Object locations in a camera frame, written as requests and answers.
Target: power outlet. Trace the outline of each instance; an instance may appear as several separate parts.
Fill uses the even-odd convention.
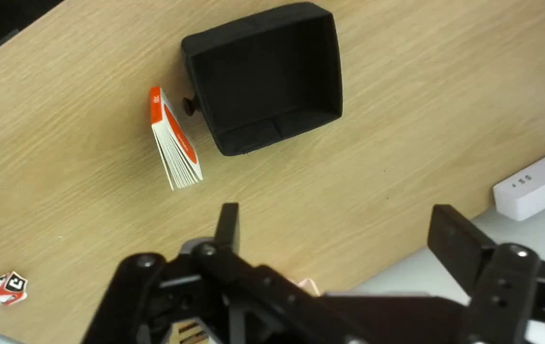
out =
[[[494,185],[498,212],[523,221],[545,210],[545,158]]]

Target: wooden table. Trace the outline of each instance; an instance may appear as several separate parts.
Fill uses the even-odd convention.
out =
[[[0,275],[32,279],[0,332],[79,342],[125,256],[173,257],[227,200],[250,261],[349,288],[422,248],[435,202],[475,215],[545,154],[544,0],[330,0],[345,116],[244,156],[183,116],[206,181],[171,191],[150,85],[192,95],[181,40],[278,3],[68,0],[0,47]]]

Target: white object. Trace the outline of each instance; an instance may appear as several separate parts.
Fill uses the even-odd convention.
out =
[[[181,128],[162,85],[152,87],[152,128],[171,187],[183,189],[202,181],[204,171],[198,150]]]
[[[498,212],[523,221],[545,210],[545,158],[494,187]]]

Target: red and white booklet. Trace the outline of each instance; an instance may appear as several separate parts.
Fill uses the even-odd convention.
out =
[[[152,128],[171,187],[183,189],[200,183],[204,173],[198,150],[181,128],[162,85],[152,87]]]

